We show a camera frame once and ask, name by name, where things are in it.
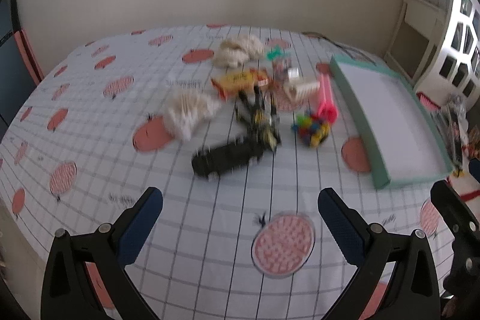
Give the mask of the black toy car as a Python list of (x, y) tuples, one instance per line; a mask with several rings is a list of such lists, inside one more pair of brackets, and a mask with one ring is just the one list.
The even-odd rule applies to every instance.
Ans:
[(204, 179), (222, 176), (260, 160), (264, 146), (250, 137), (239, 137), (226, 144), (199, 149), (191, 159), (193, 173)]

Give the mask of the bag of cotton swabs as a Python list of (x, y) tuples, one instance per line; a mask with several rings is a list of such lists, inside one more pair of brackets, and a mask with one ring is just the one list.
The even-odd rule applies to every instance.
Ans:
[(163, 110), (163, 124), (177, 140), (188, 141), (202, 122), (213, 119), (222, 107), (219, 99), (198, 89), (178, 89)]

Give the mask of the colourful block fidget toy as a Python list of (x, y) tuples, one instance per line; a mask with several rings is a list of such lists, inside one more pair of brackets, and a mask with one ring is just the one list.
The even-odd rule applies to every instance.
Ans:
[(316, 149), (329, 136), (330, 124), (310, 110), (306, 110), (295, 116), (291, 129), (306, 146)]

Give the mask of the pink hair roller clip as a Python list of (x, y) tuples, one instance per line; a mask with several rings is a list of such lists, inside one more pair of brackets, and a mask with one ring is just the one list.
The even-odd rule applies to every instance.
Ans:
[(334, 124), (338, 118), (338, 108), (333, 97), (329, 75), (320, 74), (319, 82), (320, 88), (318, 90), (316, 115), (326, 120), (329, 124)]

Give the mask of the black gold action figure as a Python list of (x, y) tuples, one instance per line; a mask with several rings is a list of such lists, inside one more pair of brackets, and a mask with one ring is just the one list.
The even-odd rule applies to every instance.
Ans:
[(265, 96), (258, 85), (253, 87), (254, 101), (251, 102), (245, 90), (238, 91), (238, 98), (247, 110), (247, 117), (235, 107), (236, 120), (247, 129), (247, 135), (264, 149), (275, 154), (281, 144), (278, 131), (278, 111), (273, 96), (270, 97), (270, 112), (266, 111)]

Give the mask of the yellow rice cracker packet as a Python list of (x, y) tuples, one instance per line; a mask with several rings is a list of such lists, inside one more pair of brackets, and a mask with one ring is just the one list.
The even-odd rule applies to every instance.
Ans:
[(265, 90), (269, 87), (271, 78), (265, 69), (249, 68), (246, 71), (229, 71), (223, 76), (211, 78), (212, 86), (217, 90), (220, 99), (226, 101), (235, 97), (239, 91), (253, 93), (258, 86)]

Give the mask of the white hair claw clip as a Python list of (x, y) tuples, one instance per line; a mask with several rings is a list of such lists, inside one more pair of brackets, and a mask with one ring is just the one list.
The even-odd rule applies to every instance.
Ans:
[(287, 69), (283, 90), (291, 102), (303, 101), (320, 88), (320, 81), (315, 77), (305, 78), (296, 67)]

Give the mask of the cream lace scrunchies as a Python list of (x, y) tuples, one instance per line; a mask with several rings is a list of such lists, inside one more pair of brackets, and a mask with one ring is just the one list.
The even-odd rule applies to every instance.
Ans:
[(239, 68), (245, 63), (262, 59), (265, 46), (255, 35), (240, 35), (220, 43), (212, 58), (214, 67)]

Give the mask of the green rubber lizard toy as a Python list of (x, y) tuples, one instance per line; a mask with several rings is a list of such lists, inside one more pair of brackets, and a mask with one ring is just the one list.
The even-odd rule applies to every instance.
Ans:
[(290, 58), (290, 53), (281, 46), (274, 46), (266, 53), (266, 59), (270, 62), (281, 61)]

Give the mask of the pastel rainbow fuzzy scrunchie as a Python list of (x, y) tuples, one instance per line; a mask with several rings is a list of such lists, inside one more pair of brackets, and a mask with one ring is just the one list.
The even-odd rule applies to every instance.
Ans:
[(273, 78), (276, 81), (285, 82), (290, 79), (290, 71), (293, 69), (290, 57), (276, 58), (272, 61)]

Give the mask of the smartphone on stand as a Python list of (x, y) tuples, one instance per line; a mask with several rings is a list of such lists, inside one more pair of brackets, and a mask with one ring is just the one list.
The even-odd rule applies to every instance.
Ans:
[(437, 112), (435, 119), (454, 171), (459, 174), (463, 171), (463, 149), (457, 113), (450, 106), (444, 106)]

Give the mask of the crochet red pink mat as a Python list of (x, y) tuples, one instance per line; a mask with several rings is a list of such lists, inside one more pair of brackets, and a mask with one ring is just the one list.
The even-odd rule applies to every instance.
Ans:
[(434, 103), (425, 93), (417, 92), (416, 96), (425, 110), (430, 114), (437, 114), (440, 110), (440, 106)]

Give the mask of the white cutout headboard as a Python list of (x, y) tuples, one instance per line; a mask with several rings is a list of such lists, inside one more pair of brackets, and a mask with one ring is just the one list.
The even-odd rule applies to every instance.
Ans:
[(433, 60), (415, 83), (442, 106), (451, 94), (471, 109), (479, 99), (479, 0), (451, 0)]

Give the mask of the checked fruit print bedsheet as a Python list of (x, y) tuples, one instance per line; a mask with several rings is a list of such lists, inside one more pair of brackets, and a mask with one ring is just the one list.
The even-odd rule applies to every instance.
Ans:
[[(320, 319), (354, 273), (323, 224), (317, 194), (334, 188), (370, 222), (391, 232), (423, 229), (439, 277), (452, 263), (452, 235), (415, 185), (377, 191), (343, 161), (356, 135), (341, 96), (339, 118), (320, 148), (291, 131), (296, 109), (278, 101), (281, 146), (248, 168), (207, 181), (192, 154), (242, 133), (232, 102), (188, 142), (162, 130), (162, 112), (180, 87), (213, 90), (210, 54), (242, 27), (160, 28), (75, 49), (32, 93), (1, 141), (1, 205), (27, 242), (5, 251), (18, 300), (33, 317), (41, 266), (55, 231), (88, 233), (112, 222), (155, 186), (164, 208), (128, 275), (162, 319)], [(284, 279), (262, 275), (251, 260), (260, 218), (308, 216), (316, 240), (303, 267)]]

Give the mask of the white bedside shelf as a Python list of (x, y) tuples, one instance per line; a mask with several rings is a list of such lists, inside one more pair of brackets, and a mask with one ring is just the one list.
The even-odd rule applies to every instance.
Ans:
[(415, 85), (440, 48), (447, 14), (425, 0), (403, 0), (384, 60)]

